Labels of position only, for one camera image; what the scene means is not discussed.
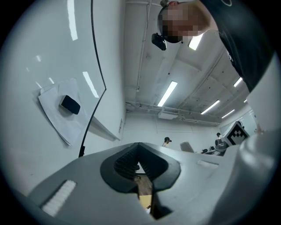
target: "white paper sheet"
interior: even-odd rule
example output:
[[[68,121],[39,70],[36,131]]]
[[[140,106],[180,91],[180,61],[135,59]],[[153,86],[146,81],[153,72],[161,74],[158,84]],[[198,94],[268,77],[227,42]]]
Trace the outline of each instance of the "white paper sheet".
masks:
[[[49,120],[59,135],[69,145],[73,145],[81,130],[87,125],[87,114],[81,104],[76,79],[62,81],[41,89],[39,101]],[[68,95],[80,105],[78,115],[59,106],[64,95]]]

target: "white ceiling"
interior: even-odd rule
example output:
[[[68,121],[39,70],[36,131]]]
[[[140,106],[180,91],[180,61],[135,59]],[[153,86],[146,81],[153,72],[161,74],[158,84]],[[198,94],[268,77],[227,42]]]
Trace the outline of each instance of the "white ceiling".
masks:
[[[127,1],[124,38],[125,97],[127,110],[144,113],[158,113],[157,110],[140,110],[140,106],[157,105],[171,81],[178,83],[164,107],[201,113],[217,99],[217,104],[201,120],[221,117],[231,110],[239,110],[249,92],[244,82],[236,88],[233,84],[239,75],[232,67],[219,34],[207,31],[197,48],[188,47],[190,38],[184,37],[183,44],[167,43],[162,51],[151,42],[157,32],[157,16],[161,7],[151,5],[143,61],[141,65],[139,92],[137,81],[143,37],[146,29],[149,5],[132,4]]]

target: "person wearing black cap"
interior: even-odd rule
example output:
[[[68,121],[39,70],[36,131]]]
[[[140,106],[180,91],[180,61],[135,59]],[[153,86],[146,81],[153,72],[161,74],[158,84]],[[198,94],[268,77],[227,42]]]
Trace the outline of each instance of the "person wearing black cap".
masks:
[[[169,148],[169,143],[170,143],[170,142],[172,142],[172,140],[170,140],[169,137],[166,137],[166,138],[164,139],[164,143],[163,143],[162,147]]]
[[[264,74],[273,48],[260,21],[242,0],[162,0],[162,38],[170,43],[207,30],[219,32],[228,57],[251,92]]]

